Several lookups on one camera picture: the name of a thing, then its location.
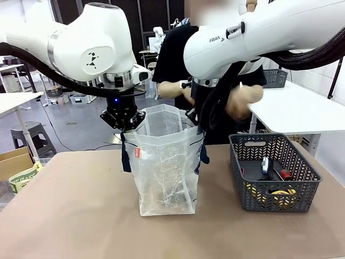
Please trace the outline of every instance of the dark gray basket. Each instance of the dark gray basket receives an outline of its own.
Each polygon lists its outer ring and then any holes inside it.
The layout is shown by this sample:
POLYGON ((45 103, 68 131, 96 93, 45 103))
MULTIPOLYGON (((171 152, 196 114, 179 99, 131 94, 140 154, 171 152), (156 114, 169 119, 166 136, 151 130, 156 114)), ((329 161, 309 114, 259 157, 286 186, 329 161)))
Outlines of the dark gray basket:
POLYGON ((236 134, 230 136, 230 164, 243 210, 250 212, 308 212, 321 176, 283 134, 236 134), (264 156, 274 168, 288 169, 293 181, 258 181, 264 156), (294 190, 294 194, 271 194, 294 190))
POLYGON ((264 70, 267 84, 264 88, 284 88, 287 72, 281 69, 264 70))

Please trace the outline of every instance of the black t-shirt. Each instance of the black t-shirt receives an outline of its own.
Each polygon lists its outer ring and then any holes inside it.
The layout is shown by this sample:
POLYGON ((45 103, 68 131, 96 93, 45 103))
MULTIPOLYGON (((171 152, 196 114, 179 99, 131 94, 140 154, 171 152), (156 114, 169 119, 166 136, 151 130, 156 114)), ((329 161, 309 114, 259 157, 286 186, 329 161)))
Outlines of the black t-shirt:
MULTIPOLYGON (((152 81, 175 83, 187 80, 191 76, 184 65, 183 52, 188 39, 198 30, 197 26, 188 24, 176 27, 167 34, 162 44, 152 81)), ((238 76, 235 81, 236 85, 239 85, 240 81, 247 86, 265 85, 266 78, 263 67, 261 66, 250 74, 238 76)), ((175 107, 182 110, 192 109, 192 105, 184 96, 175 98, 175 107)), ((217 129, 206 133, 205 144, 228 144, 229 135, 236 132, 235 128, 236 122, 230 116, 224 114, 224 118, 217 129)))

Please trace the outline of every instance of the gray plastic stool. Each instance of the gray plastic stool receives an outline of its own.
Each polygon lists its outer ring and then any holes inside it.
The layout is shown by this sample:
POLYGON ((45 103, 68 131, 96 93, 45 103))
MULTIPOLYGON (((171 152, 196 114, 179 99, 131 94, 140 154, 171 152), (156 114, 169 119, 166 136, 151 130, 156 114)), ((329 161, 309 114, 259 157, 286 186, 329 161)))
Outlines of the gray plastic stool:
MULTIPOLYGON (((25 123, 25 126, 27 128, 27 131, 29 131, 30 136, 32 138, 33 144, 35 148, 37 149, 38 155, 43 155, 49 151, 52 151, 54 154, 56 154, 56 149, 48 137, 48 134, 45 132, 44 127, 39 122, 34 121, 27 121, 25 123), (41 139, 39 137, 39 134, 42 134, 45 139, 41 139)), ((23 146, 26 146, 26 140, 23 134, 23 131, 21 127, 18 125, 11 129, 13 144, 15 145, 15 148, 20 148, 23 146), (19 146, 18 139, 20 139, 23 142, 22 146, 19 146)))

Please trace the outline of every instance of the translucent white bag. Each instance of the translucent white bag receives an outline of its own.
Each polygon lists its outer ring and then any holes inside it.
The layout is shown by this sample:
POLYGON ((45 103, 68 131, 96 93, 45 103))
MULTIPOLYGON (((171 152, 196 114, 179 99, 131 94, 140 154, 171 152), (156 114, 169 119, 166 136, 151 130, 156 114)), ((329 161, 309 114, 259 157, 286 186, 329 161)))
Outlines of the translucent white bag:
POLYGON ((185 111, 158 105, 124 134, 141 216, 194 214, 203 134, 185 111))

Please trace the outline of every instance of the red tag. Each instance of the red tag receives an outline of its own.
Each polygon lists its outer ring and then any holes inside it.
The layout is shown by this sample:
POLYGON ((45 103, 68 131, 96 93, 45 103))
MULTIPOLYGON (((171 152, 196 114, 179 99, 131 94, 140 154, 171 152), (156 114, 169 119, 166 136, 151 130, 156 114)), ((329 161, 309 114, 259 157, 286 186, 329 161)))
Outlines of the red tag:
POLYGON ((134 148, 134 152, 135 152, 135 157, 140 158, 140 148, 138 147, 134 148))

